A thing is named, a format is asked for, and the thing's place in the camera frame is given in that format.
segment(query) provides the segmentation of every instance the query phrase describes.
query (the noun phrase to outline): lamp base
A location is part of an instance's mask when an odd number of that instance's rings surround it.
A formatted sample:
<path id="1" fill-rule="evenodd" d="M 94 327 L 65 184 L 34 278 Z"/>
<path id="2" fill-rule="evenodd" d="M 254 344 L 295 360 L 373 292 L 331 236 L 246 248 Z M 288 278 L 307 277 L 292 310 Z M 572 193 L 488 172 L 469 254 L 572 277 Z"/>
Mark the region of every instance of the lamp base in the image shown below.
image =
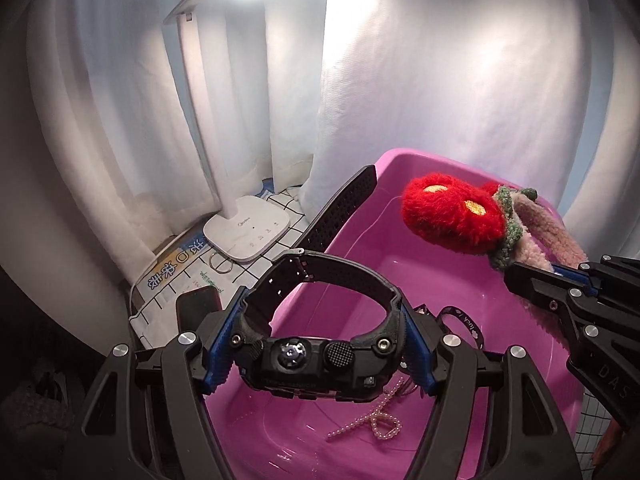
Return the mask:
<path id="1" fill-rule="evenodd" d="M 238 213 L 230 219 L 212 216 L 202 232 L 222 254 L 241 264 L 255 260 L 289 227 L 289 215 L 257 196 L 236 200 Z"/>

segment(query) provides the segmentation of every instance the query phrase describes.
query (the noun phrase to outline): black wristwatch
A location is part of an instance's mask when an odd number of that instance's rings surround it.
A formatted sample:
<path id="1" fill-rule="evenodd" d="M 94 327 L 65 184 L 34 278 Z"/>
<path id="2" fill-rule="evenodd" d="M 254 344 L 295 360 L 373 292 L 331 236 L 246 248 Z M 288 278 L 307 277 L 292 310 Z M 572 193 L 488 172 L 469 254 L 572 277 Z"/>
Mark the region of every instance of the black wristwatch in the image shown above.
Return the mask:
<path id="1" fill-rule="evenodd" d="M 282 300 L 300 283 L 325 282 L 364 294 L 385 310 L 370 332 L 347 340 L 272 337 L 270 321 Z M 404 349 L 404 297 L 380 274 L 330 254 L 284 251 L 240 299 L 229 345 L 244 382 L 281 397 L 368 402 L 398 369 Z"/>

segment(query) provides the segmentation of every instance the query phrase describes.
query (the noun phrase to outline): pearl necklace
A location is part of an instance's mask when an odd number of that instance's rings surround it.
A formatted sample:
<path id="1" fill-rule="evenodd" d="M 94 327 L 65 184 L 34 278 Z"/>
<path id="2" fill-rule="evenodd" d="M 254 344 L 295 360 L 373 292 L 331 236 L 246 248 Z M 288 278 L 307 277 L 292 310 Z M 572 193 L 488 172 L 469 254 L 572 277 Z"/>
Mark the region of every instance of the pearl necklace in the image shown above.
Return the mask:
<path id="1" fill-rule="evenodd" d="M 336 437 L 343 433 L 347 433 L 348 431 L 351 431 L 351 430 L 355 430 L 357 427 L 362 426 L 365 422 L 369 422 L 371 424 L 371 429 L 377 439 L 389 440 L 390 438 L 395 437 L 398 433 L 400 433 L 400 430 L 402 430 L 402 422 L 400 422 L 400 420 L 397 417 L 394 417 L 393 415 L 389 415 L 388 413 L 383 412 L 382 409 L 394 397 L 402 396 L 406 394 L 405 390 L 407 389 L 408 386 L 410 386 L 409 384 L 410 380 L 411 379 L 400 379 L 396 384 L 396 386 L 394 386 L 391 389 L 391 391 L 385 392 L 383 394 L 382 402 L 380 402 L 379 405 L 377 405 L 375 409 L 369 413 L 369 415 L 361 416 L 356 420 L 354 420 L 352 423 L 347 424 L 346 426 L 343 426 L 338 430 L 332 431 L 326 436 L 327 439 Z M 378 422 L 381 420 L 390 422 L 393 425 L 391 430 L 387 431 L 386 433 L 382 433 L 378 429 Z"/>

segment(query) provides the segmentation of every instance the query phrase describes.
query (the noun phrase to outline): textured round button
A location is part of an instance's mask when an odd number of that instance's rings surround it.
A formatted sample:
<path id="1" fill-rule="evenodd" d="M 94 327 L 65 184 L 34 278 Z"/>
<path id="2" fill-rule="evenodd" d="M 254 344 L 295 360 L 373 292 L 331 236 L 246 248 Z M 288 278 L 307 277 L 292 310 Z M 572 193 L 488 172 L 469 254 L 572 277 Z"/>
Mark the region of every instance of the textured round button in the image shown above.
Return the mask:
<path id="1" fill-rule="evenodd" d="M 346 341 L 333 341 L 324 349 L 324 362 L 331 368 L 346 368 L 353 363 L 353 349 Z"/>

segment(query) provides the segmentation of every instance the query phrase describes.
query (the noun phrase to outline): yellow embroidered spot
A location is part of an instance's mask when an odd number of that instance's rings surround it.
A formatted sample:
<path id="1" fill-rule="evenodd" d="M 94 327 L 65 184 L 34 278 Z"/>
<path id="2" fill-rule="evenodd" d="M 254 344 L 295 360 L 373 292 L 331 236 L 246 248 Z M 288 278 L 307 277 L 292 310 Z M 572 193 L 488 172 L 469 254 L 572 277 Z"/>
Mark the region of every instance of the yellow embroidered spot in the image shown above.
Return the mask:
<path id="1" fill-rule="evenodd" d="M 478 202 L 473 202 L 472 200 L 465 200 L 465 206 L 469 211 L 478 216 L 482 216 L 486 214 L 486 209 L 482 207 Z"/>
<path id="2" fill-rule="evenodd" d="M 427 186 L 423 189 L 425 193 L 435 193 L 436 191 L 446 191 L 447 186 L 441 186 L 440 184 L 436 184 L 435 186 Z"/>

